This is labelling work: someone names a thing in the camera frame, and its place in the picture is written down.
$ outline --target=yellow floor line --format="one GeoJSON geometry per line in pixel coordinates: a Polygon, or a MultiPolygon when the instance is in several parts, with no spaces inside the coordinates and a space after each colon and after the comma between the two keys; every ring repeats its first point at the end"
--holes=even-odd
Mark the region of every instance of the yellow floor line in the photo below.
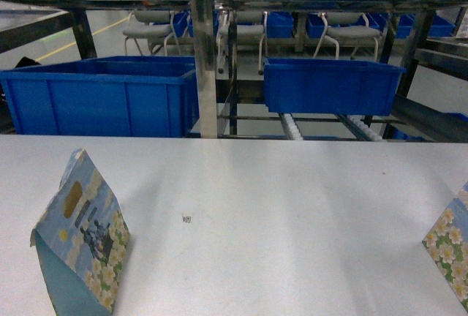
{"type": "MultiPolygon", "coordinates": [[[[117,25],[121,24],[124,21],[127,21],[127,18],[122,18],[121,20],[119,20],[119,21],[117,21],[115,23],[112,23],[109,26],[106,26],[106,27],[104,27],[102,29],[98,29],[92,35],[94,37],[96,34],[99,34],[99,33],[103,32],[103,31],[105,31],[106,29],[110,29],[110,28],[112,28],[114,26],[117,26],[117,25]]],[[[76,45],[76,42],[71,42],[71,43],[69,43],[67,45],[64,45],[63,47],[61,47],[59,49],[55,49],[54,51],[51,51],[50,53],[47,53],[47,54],[39,57],[38,59],[36,59],[36,61],[44,60],[44,59],[48,58],[49,56],[55,55],[55,54],[60,53],[61,51],[65,50],[65,49],[68,49],[68,48],[72,47],[73,45],[76,45]]]]}

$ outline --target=chair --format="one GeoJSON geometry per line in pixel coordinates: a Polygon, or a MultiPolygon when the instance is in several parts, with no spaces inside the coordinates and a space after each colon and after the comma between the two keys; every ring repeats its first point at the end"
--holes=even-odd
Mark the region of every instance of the chair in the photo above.
{"type": "Polygon", "coordinates": [[[154,55],[154,48],[156,44],[154,39],[164,37],[164,54],[167,56],[167,41],[170,38],[174,38],[175,44],[177,45],[178,53],[181,55],[181,47],[178,44],[176,32],[174,30],[174,11],[156,11],[156,10],[135,10],[129,16],[129,25],[122,32],[125,36],[125,55],[127,53],[127,40],[134,40],[137,45],[140,55],[143,55],[140,45],[138,44],[139,39],[147,40],[148,49],[151,55],[154,55]],[[143,25],[135,25],[131,23],[132,16],[138,22],[144,23],[143,25]]]}
{"type": "MultiPolygon", "coordinates": [[[[237,13],[237,37],[238,38],[258,38],[258,73],[263,75],[262,64],[262,49],[263,41],[265,40],[265,55],[268,55],[268,41],[266,39],[267,27],[267,12],[238,12],[237,13]]],[[[218,72],[224,72],[224,64],[227,55],[227,33],[229,30],[228,15],[220,15],[220,28],[216,35],[216,43],[218,45],[218,72]]]]}
{"type": "MultiPolygon", "coordinates": [[[[339,42],[340,39],[370,39],[373,38],[375,41],[374,47],[374,61],[377,61],[377,54],[379,51],[379,38],[380,31],[369,27],[369,19],[366,14],[361,12],[321,12],[318,14],[322,18],[325,28],[323,29],[322,36],[320,37],[317,48],[315,49],[314,58],[317,56],[320,46],[323,40],[328,40],[335,44],[335,59],[339,59],[339,42]],[[360,18],[363,18],[365,26],[344,26],[344,27],[333,27],[333,25],[351,25],[357,23],[360,18]]],[[[354,55],[358,51],[360,45],[354,48],[351,53],[351,59],[354,59],[354,55]]]]}

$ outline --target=floor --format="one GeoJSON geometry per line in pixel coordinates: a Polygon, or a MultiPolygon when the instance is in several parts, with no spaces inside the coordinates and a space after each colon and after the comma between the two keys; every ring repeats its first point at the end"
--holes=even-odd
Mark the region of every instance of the floor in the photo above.
{"type": "MultiPolygon", "coordinates": [[[[128,24],[128,11],[89,11],[88,20],[94,36],[98,57],[124,55],[124,36],[122,30],[128,24]]],[[[142,42],[140,46],[145,54],[148,48],[142,42]]],[[[128,43],[129,55],[139,55],[133,42],[128,43]]],[[[177,55],[174,47],[169,49],[170,55],[177,55]]],[[[184,55],[192,55],[191,46],[183,46],[184,55]]],[[[306,48],[303,55],[312,57],[313,50],[306,48]]],[[[321,59],[332,59],[334,52],[322,49],[321,59]]],[[[349,56],[350,50],[342,53],[344,59],[349,56]]],[[[297,56],[292,49],[270,49],[271,56],[297,56]]],[[[41,64],[55,64],[59,62],[75,61],[80,59],[72,30],[67,29],[52,36],[29,43],[7,53],[0,54],[0,69],[12,69],[19,60],[27,56],[41,64]]],[[[257,74],[257,50],[253,47],[239,47],[238,77],[261,78],[257,74]]],[[[370,50],[361,49],[358,59],[372,59],[370,50]]],[[[400,65],[401,49],[394,49],[390,64],[400,65]]],[[[226,72],[218,78],[226,78],[226,72]]],[[[409,98],[442,112],[458,112],[468,114],[468,83],[458,78],[452,78],[442,73],[424,67],[418,67],[409,98]]],[[[269,113],[264,105],[239,105],[238,114],[243,116],[277,116],[269,113]]],[[[329,136],[352,138],[352,134],[341,124],[299,122],[302,133],[308,136],[329,136]]],[[[379,124],[372,128],[381,131],[379,124]]],[[[282,126],[278,121],[239,121],[239,135],[283,135],[282,126]]]]}

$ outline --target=white tabletop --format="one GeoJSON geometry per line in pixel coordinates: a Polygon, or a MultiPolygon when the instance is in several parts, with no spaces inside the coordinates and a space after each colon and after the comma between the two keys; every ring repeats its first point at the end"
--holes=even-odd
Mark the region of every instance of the white tabletop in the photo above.
{"type": "Polygon", "coordinates": [[[2,316],[54,315],[29,235],[78,147],[132,234],[116,316],[466,316],[420,241],[468,179],[468,145],[14,135],[2,316]]]}

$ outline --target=cardboard packaging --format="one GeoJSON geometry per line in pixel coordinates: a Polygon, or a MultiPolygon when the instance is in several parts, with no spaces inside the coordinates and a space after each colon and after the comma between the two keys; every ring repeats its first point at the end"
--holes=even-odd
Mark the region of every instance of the cardboard packaging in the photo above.
{"type": "Polygon", "coordinates": [[[468,311],[468,183],[423,240],[424,247],[468,311]]]}
{"type": "Polygon", "coordinates": [[[113,311],[128,241],[116,196],[86,151],[75,151],[31,233],[57,315],[113,311]]]}

